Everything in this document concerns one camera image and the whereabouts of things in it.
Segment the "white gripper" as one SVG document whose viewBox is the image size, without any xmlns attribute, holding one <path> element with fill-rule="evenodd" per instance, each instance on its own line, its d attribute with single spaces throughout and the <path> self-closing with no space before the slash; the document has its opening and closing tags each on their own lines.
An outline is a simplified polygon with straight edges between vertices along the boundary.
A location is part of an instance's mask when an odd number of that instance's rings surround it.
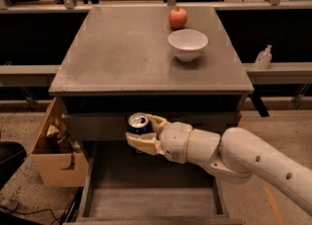
<svg viewBox="0 0 312 225">
<path fill-rule="evenodd" d="M 127 132 L 128 144 L 148 155 L 155 156 L 164 153 L 168 161 L 184 164 L 192 126 L 180 122 L 169 123 L 166 118 L 152 114 L 147 114 L 147 118 L 154 132 L 145 134 Z"/>
</svg>

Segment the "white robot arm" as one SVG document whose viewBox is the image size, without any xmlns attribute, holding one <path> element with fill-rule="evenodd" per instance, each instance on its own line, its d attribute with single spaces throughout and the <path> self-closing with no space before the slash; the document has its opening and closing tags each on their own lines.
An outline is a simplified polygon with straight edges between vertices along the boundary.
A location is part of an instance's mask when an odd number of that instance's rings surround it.
<svg viewBox="0 0 312 225">
<path fill-rule="evenodd" d="M 162 155 L 179 164 L 191 163 L 236 184 L 255 174 L 312 215 L 312 170 L 250 131 L 230 128 L 218 134 L 145 113 L 130 116 L 127 129 L 128 144 L 140 152 Z"/>
</svg>

